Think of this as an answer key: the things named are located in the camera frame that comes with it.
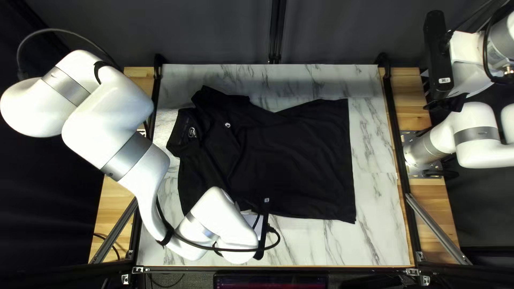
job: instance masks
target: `black curtain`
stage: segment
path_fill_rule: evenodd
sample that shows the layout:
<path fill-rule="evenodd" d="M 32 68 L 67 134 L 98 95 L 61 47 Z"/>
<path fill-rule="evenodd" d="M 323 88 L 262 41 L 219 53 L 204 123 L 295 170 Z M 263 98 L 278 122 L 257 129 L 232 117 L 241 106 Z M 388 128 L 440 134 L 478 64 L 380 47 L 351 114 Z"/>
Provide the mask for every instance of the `black curtain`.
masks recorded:
<path fill-rule="evenodd" d="M 16 49 L 46 25 L 22 1 L 0 0 L 0 94 L 17 82 Z M 53 34 L 31 40 L 22 65 L 44 75 L 69 50 Z M 61 136 L 34 138 L 0 117 L 0 268 L 14 270 L 88 262 L 102 173 Z"/>

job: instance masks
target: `metal mounting plate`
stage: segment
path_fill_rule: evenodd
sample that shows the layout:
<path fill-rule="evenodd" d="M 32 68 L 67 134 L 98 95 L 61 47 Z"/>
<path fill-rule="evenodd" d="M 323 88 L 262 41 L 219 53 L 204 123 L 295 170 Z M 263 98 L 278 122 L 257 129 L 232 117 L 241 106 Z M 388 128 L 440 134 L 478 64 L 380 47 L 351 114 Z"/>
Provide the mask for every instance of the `metal mounting plate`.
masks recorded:
<path fill-rule="evenodd" d="M 409 142 L 414 141 L 416 138 L 416 131 L 400 131 L 401 135 L 401 142 Z M 419 169 L 415 166 L 409 165 L 407 162 L 405 162 L 405 166 L 407 167 L 407 175 L 409 178 L 442 178 L 440 175 L 435 176 L 423 176 L 423 169 Z M 443 166 L 441 165 L 441 161 L 435 161 L 431 164 L 429 164 L 431 170 L 434 171 L 442 171 Z"/>

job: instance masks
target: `metal bracket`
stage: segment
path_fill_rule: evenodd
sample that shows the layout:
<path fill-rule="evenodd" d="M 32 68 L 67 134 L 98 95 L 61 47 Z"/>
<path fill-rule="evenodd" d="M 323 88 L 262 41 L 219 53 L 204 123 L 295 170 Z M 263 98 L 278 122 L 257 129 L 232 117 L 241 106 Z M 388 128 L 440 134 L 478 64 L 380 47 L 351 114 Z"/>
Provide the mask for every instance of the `metal bracket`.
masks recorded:
<path fill-rule="evenodd" d="M 430 284 L 430 276 L 422 275 L 421 271 L 419 269 L 407 268 L 407 269 L 405 269 L 405 273 L 409 276 L 418 276 L 421 286 L 428 286 Z"/>
<path fill-rule="evenodd" d="M 132 260 L 133 256 L 134 256 L 134 250 L 128 250 L 127 254 L 125 254 L 125 260 Z"/>
<path fill-rule="evenodd" d="M 401 142 L 407 143 L 414 141 L 418 137 L 416 136 L 416 131 L 400 131 Z M 410 165 L 408 162 L 405 162 L 405 167 L 407 168 L 407 174 L 409 178 L 442 178 L 441 175 L 430 175 L 425 176 L 423 171 L 425 169 L 429 169 L 430 171 L 442 171 L 443 165 L 440 160 L 436 160 L 435 162 L 428 164 L 427 167 L 417 168 L 415 166 Z"/>
<path fill-rule="evenodd" d="M 129 284 L 129 275 L 121 275 L 121 284 L 128 285 Z"/>
<path fill-rule="evenodd" d="M 425 254 L 423 254 L 423 252 L 421 251 L 416 251 L 415 252 L 415 255 L 416 255 L 416 260 L 418 262 L 425 262 L 427 259 L 425 258 Z"/>
<path fill-rule="evenodd" d="M 405 274 L 409 276 L 419 276 L 419 270 L 416 268 L 407 268 L 405 269 Z"/>
<path fill-rule="evenodd" d="M 421 281 L 421 286 L 430 285 L 430 276 L 420 276 L 419 280 Z"/>
<path fill-rule="evenodd" d="M 450 237 L 439 227 L 437 222 L 428 214 L 424 208 L 416 201 L 412 194 L 405 194 L 407 204 L 416 212 L 416 214 L 427 224 L 430 230 L 435 234 L 437 240 L 443 245 L 448 253 L 461 265 L 473 265 L 468 258 L 461 252 Z"/>
<path fill-rule="evenodd" d="M 136 266 L 132 267 L 132 274 L 141 274 L 143 273 L 143 267 Z"/>

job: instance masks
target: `black cable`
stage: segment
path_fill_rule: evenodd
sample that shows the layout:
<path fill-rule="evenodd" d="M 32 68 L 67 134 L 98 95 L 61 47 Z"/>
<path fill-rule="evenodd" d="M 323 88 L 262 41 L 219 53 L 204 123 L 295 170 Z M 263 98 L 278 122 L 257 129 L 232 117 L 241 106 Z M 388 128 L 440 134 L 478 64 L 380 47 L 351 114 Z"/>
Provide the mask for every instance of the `black cable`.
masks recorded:
<path fill-rule="evenodd" d="M 484 9 L 486 6 L 488 6 L 493 1 L 496 1 L 496 0 L 488 0 L 486 3 L 483 3 L 469 17 L 467 17 L 466 19 L 462 20 L 453 29 L 448 30 L 446 32 L 446 34 L 444 35 L 443 39 L 442 39 L 443 51 L 441 51 L 441 52 L 444 52 L 444 51 L 446 51 L 446 49 L 448 49 L 448 47 L 450 46 L 450 39 L 452 38 L 452 36 L 455 33 L 455 31 L 457 31 L 457 29 L 461 28 L 466 22 L 468 22 L 469 20 L 473 19 L 473 17 L 475 17 L 480 11 L 482 11 L 482 9 Z"/>
<path fill-rule="evenodd" d="M 159 287 L 161 287 L 161 288 L 171 288 L 171 287 L 173 287 L 173 286 L 177 285 L 177 284 L 182 280 L 182 278 L 184 278 L 184 276 L 185 276 L 185 275 L 186 275 L 186 274 L 182 274 L 182 276 L 180 276 L 180 278 L 178 279 L 178 281 L 177 281 L 177 282 L 175 282 L 175 283 L 173 283 L 173 284 L 171 284 L 171 285 L 162 285 L 162 284 L 157 283 L 157 282 L 156 282 L 156 281 L 154 281 L 154 279 L 152 278 L 152 274 L 148 274 L 148 277 L 150 278 L 150 286 L 151 286 L 152 288 L 153 288 L 153 284 L 155 284 L 155 285 L 157 285 L 157 286 L 159 286 Z"/>
<path fill-rule="evenodd" d="M 267 247 L 264 247 L 264 248 L 252 248 L 252 249 L 232 249 L 232 248 L 212 248 L 212 247 L 209 247 L 209 246 L 202 246 L 202 245 L 199 245 L 191 240 L 188 240 L 186 238 L 184 238 L 183 236 L 177 234 L 177 232 L 175 232 L 173 234 L 174 237 L 176 237 L 177 239 L 183 241 L 184 243 L 188 244 L 188 245 L 191 245 L 193 247 L 196 247 L 196 248 L 199 248 L 199 249 L 203 249 L 203 250 L 209 250 L 209 251 L 220 251 L 220 252 L 258 252 L 258 251 L 266 251 L 266 250 L 270 250 L 270 249 L 273 249 L 275 248 L 279 243 L 280 243 L 280 234 L 275 230 L 275 228 L 269 226 L 268 224 L 268 232 L 269 233 L 274 233 L 275 235 L 277 235 L 277 241 Z"/>
<path fill-rule="evenodd" d="M 257 226 L 257 223 L 259 222 L 259 218 L 261 217 L 261 214 L 257 214 L 257 218 L 255 219 L 255 222 L 253 222 L 252 229 L 255 229 Z"/>
<path fill-rule="evenodd" d="M 161 218 L 161 220 L 164 222 L 164 226 L 166 228 L 168 228 L 168 230 L 170 229 L 173 229 L 173 227 L 171 226 L 171 224 L 166 220 L 166 218 L 164 217 L 164 214 L 162 213 L 162 209 L 161 209 L 161 206 L 160 206 L 160 202 L 159 202 L 159 198 L 157 197 L 156 198 L 156 205 L 157 205 L 157 211 L 159 212 L 159 216 Z M 275 235 L 277 235 L 277 241 L 267 247 L 264 247 L 264 248 L 252 248 L 252 249 L 232 249 L 232 248 L 213 248 L 213 247 L 209 247 L 209 246 L 203 246 L 203 245 L 200 245 L 200 244 L 197 244 L 189 239 L 186 239 L 184 238 L 183 236 L 177 234 L 177 232 L 173 232 L 173 237 L 176 237 L 177 239 L 181 240 L 182 242 L 188 244 L 188 245 L 191 245 L 193 247 L 196 247 L 196 248 L 199 248 L 199 249 L 203 249 L 203 250 L 208 250 L 208 251 L 221 251 L 221 252 L 259 252 L 259 251 L 266 251 L 266 250 L 270 250 L 272 248 L 275 248 L 279 243 L 280 243 L 280 234 L 275 230 L 275 228 L 271 227 L 269 224 L 268 224 L 268 230 L 267 232 L 270 232 L 270 233 L 274 233 Z"/>
<path fill-rule="evenodd" d="M 255 222 L 253 222 L 253 225 L 252 225 L 252 229 L 255 230 L 255 227 L 257 226 L 257 222 L 259 222 L 259 218 L 261 217 L 261 214 L 257 214 L 257 218 L 255 218 Z M 212 247 L 216 250 L 214 250 L 214 252 L 216 253 L 216 255 L 220 256 L 220 257 L 223 257 L 223 255 L 218 252 L 217 248 L 215 247 L 217 242 L 214 242 L 214 244 L 212 244 Z"/>
<path fill-rule="evenodd" d="M 146 135 L 148 136 L 148 122 L 146 120 L 143 122 L 143 126 L 144 126 L 144 131 L 146 132 Z"/>
<path fill-rule="evenodd" d="M 25 74 L 25 72 L 22 70 L 22 67 L 21 67 L 21 52 L 22 52 L 23 47 L 25 46 L 27 41 L 29 41 L 32 37 L 39 35 L 39 34 L 47 33 L 47 32 L 68 33 L 68 34 L 74 35 L 82 40 L 85 40 L 86 42 L 91 44 L 94 48 L 96 48 L 97 50 L 102 52 L 107 57 L 107 59 L 116 67 L 116 69 L 118 69 L 119 71 L 122 71 L 122 69 L 116 63 L 116 61 L 114 61 L 114 59 L 107 52 L 105 52 L 105 50 L 103 48 L 101 48 L 98 44 L 96 44 L 92 40 L 89 40 L 88 38 L 86 38 L 78 33 L 69 31 L 69 30 L 60 29 L 60 28 L 45 28 L 45 29 L 40 29 L 40 30 L 34 31 L 31 34 L 27 35 L 18 45 L 18 49 L 16 51 L 16 63 L 18 64 L 18 77 L 21 77 Z"/>
<path fill-rule="evenodd" d="M 100 234 L 93 233 L 93 236 L 95 236 L 95 237 L 99 237 L 99 238 L 101 238 L 101 239 L 103 239 L 103 240 L 105 241 L 105 237 L 104 237 L 104 236 L 102 236 L 102 235 L 100 235 Z M 118 257 L 118 261 L 120 261 L 120 260 L 121 260 L 121 258 L 120 258 L 120 254 L 118 253 L 118 250 L 116 250 L 116 248 L 114 247 L 114 245 L 113 245 L 113 250 L 114 250 L 114 252 L 116 253 L 116 256 Z"/>
<path fill-rule="evenodd" d="M 107 289 L 108 287 L 109 287 L 109 278 L 105 278 L 105 280 L 103 280 L 101 289 Z"/>
<path fill-rule="evenodd" d="M 502 8 L 504 8 L 504 7 L 505 6 L 500 7 L 498 10 L 496 10 L 492 14 L 491 19 L 489 19 L 489 23 L 487 23 L 487 27 L 484 31 L 484 41 L 482 43 L 482 58 L 483 58 L 482 65 L 484 66 L 485 74 L 492 82 L 498 83 L 498 84 L 514 84 L 514 79 L 506 79 L 505 77 L 493 76 L 491 74 L 491 71 L 489 70 L 489 64 L 487 62 L 487 41 L 489 38 L 489 33 L 491 32 L 491 28 L 492 28 L 496 18 L 498 17 L 498 15 L 503 12 Z"/>

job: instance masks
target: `white marble tile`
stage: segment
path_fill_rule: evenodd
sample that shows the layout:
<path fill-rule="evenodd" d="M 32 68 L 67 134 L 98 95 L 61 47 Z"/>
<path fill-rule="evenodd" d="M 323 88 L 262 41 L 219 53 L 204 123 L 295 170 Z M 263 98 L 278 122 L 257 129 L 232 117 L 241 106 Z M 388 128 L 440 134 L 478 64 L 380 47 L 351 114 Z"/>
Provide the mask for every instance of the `white marble tile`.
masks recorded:
<path fill-rule="evenodd" d="M 409 265 L 396 173 L 354 172 L 357 221 L 323 221 L 327 265 Z"/>
<path fill-rule="evenodd" d="M 313 100 L 310 64 L 238 65 L 236 92 L 272 112 Z"/>
<path fill-rule="evenodd" d="M 185 65 L 165 64 L 158 108 L 171 109 L 191 103 L 191 97 L 202 85 L 225 94 L 235 94 L 235 64 Z"/>
<path fill-rule="evenodd" d="M 315 98 L 382 97 L 376 65 L 312 65 Z"/>
<path fill-rule="evenodd" d="M 394 173 L 394 155 L 383 98 L 349 98 L 354 172 Z"/>
<path fill-rule="evenodd" d="M 292 219 L 270 216 L 269 223 L 279 231 L 282 242 L 265 252 L 262 260 L 251 259 L 250 266 L 324 266 L 324 265 L 407 265 L 409 264 L 405 225 L 396 186 L 396 170 L 386 110 L 381 90 L 365 94 L 364 88 L 348 84 L 339 93 L 335 79 L 366 81 L 380 87 L 374 66 L 345 65 L 329 67 L 315 65 L 173 65 L 164 69 L 165 81 L 161 91 L 156 118 L 154 143 L 170 157 L 170 168 L 161 184 L 159 199 L 168 221 L 177 226 L 183 214 L 177 190 L 180 160 L 167 149 L 177 110 L 187 105 L 202 84 L 227 94 L 249 95 L 252 102 L 271 111 L 279 111 L 316 98 L 349 97 L 350 142 L 352 146 L 357 222 L 312 219 Z M 314 82 L 325 85 L 316 94 Z M 268 234 L 267 245 L 276 240 Z M 233 266 L 214 252 L 198 261 L 189 261 L 158 245 L 143 228 L 138 264 L 145 266 Z"/>

